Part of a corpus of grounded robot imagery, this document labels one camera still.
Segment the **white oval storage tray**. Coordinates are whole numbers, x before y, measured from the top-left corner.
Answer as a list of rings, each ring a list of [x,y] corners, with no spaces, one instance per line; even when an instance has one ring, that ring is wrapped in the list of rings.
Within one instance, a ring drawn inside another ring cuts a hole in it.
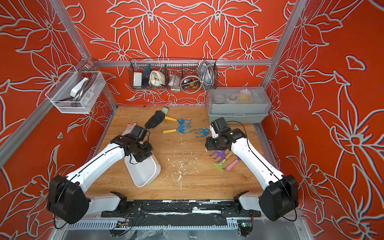
[[[161,166],[154,155],[141,163],[133,155],[124,157],[124,162],[136,187],[142,188],[152,183],[161,172]]]

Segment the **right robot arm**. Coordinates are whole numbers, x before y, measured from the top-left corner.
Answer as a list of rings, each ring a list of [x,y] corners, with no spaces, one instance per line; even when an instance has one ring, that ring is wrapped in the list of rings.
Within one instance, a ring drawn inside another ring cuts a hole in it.
[[[264,190],[261,195],[242,193],[236,201],[244,210],[259,211],[270,221],[284,218],[299,205],[298,182],[271,165],[250,143],[246,131],[231,129],[224,118],[211,123],[211,137],[206,138],[207,150],[230,150],[250,169]]]

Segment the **green rake wooden handle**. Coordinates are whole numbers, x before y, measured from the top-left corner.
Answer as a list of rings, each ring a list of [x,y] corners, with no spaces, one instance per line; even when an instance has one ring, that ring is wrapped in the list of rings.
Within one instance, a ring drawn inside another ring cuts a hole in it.
[[[218,168],[221,172],[224,172],[223,164],[226,162],[227,159],[220,160],[218,162],[214,162],[214,166]]]

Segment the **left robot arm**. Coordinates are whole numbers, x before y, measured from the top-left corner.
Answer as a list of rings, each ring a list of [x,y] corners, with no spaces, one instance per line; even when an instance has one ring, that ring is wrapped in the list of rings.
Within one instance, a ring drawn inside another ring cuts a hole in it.
[[[94,158],[66,176],[56,176],[49,183],[47,209],[54,217],[75,224],[84,216],[107,212],[113,217],[127,217],[127,197],[112,191],[106,195],[87,195],[92,184],[112,165],[124,160],[136,187],[150,184],[161,167],[152,154],[150,132],[133,125],[129,133],[118,135]]]

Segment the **blue fork yellow handle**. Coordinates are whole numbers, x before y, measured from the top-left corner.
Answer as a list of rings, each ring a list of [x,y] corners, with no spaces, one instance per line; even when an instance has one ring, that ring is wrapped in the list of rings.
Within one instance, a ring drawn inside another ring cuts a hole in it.
[[[205,138],[211,133],[211,130],[207,128],[200,128],[194,129],[193,132],[196,134],[196,138]]]

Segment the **purple fork pink handle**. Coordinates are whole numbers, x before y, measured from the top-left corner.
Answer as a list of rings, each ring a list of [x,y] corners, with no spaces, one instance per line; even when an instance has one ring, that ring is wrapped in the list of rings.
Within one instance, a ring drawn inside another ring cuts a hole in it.
[[[217,160],[217,163],[220,164],[225,158],[226,156],[231,153],[230,150],[218,150],[218,151],[214,151],[212,154],[210,154],[210,156],[214,159],[214,160]]]

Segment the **purple rake pink handle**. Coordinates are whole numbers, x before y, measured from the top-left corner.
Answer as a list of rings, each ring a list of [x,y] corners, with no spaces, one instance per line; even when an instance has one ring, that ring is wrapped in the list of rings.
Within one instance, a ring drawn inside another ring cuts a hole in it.
[[[237,159],[234,160],[232,163],[230,163],[230,164],[225,168],[225,170],[226,170],[227,172],[231,171],[232,168],[233,168],[238,162],[240,162],[240,161],[241,161],[241,159],[240,159],[240,158],[237,158]]]

